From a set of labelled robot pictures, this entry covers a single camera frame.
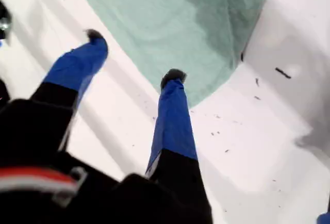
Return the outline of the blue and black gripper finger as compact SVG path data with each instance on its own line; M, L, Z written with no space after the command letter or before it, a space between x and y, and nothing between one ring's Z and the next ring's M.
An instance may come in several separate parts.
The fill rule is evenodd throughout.
M161 80L146 176L187 209L187 223L212 223L184 90L186 76L179 69L171 69Z
M30 97L30 150L58 151L79 103L108 56L105 38L94 29L89 41L60 56Z

